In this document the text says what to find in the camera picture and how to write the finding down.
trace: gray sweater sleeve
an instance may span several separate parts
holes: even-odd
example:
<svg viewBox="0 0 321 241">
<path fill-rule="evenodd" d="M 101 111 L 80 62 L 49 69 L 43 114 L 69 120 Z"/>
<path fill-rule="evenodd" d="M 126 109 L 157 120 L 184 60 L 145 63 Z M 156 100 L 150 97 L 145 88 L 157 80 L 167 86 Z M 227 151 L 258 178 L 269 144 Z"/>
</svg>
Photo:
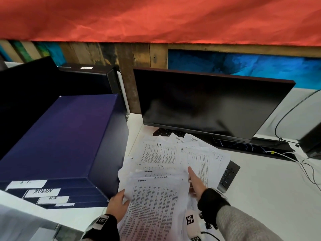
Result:
<svg viewBox="0 0 321 241">
<path fill-rule="evenodd" d="M 282 241 L 258 220 L 232 206 L 218 211 L 216 224 L 226 241 Z"/>
</svg>

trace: qr code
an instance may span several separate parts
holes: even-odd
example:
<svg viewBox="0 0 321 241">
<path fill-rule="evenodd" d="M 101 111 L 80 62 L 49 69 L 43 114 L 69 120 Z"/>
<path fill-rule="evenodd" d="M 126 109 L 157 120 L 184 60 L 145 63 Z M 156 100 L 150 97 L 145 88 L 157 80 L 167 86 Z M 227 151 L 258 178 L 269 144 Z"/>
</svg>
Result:
<svg viewBox="0 0 321 241">
<path fill-rule="evenodd" d="M 199 236 L 193 237 L 191 241 L 202 241 Z"/>
<path fill-rule="evenodd" d="M 193 215 L 187 216 L 186 217 L 186 222 L 187 222 L 187 225 L 188 224 L 192 224 L 194 222 Z"/>
<path fill-rule="evenodd" d="M 99 217 L 99 219 L 97 220 L 96 223 L 97 223 L 97 224 L 100 224 L 100 225 L 104 225 L 105 222 L 107 221 L 108 217 L 107 217 L 107 218 Z"/>
</svg>

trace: hand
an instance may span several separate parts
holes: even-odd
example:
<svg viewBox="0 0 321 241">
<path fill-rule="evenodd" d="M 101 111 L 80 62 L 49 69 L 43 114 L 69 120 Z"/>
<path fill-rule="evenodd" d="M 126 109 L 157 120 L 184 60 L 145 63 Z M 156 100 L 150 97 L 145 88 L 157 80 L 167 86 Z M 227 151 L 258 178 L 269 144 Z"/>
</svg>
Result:
<svg viewBox="0 0 321 241">
<path fill-rule="evenodd" d="M 192 181 L 189 192 L 193 196 L 196 196 L 198 200 L 200 200 L 203 192 L 207 189 L 207 187 L 203 184 L 202 180 L 194 173 L 190 166 L 188 167 L 188 174 Z"/>
<path fill-rule="evenodd" d="M 125 216 L 129 206 L 129 200 L 123 204 L 124 194 L 125 189 L 118 192 L 114 197 L 110 198 L 106 210 L 106 214 L 113 215 L 117 219 L 117 223 L 119 223 Z"/>
</svg>

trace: stack of papers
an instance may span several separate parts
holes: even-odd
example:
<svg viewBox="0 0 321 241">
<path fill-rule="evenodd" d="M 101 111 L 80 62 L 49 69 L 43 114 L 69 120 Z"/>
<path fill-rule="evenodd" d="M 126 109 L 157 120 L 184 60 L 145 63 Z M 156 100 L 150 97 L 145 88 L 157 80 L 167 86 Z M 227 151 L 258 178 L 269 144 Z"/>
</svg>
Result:
<svg viewBox="0 0 321 241">
<path fill-rule="evenodd" d="M 190 134 L 145 137 L 118 171 L 119 190 L 131 201 L 118 224 L 121 240 L 186 240 L 185 211 L 197 209 L 188 195 L 188 166 L 217 188 L 229 162 L 229 154 Z"/>
</svg>

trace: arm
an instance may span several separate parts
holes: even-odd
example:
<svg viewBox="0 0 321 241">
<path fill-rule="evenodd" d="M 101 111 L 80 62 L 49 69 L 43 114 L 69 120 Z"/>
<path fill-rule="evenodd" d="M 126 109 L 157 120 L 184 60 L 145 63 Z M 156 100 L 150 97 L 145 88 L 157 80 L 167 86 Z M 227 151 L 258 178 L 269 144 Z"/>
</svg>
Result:
<svg viewBox="0 0 321 241">
<path fill-rule="evenodd" d="M 129 200 L 123 204 L 124 193 L 125 190 L 122 190 L 110 199 L 106 214 L 91 223 L 82 241 L 119 241 L 117 223 L 125 216 L 129 206 Z"/>
<path fill-rule="evenodd" d="M 207 189 L 190 167 L 188 173 L 204 220 L 218 228 L 226 241 L 282 241 L 258 220 L 232 207 L 215 190 Z"/>
</svg>

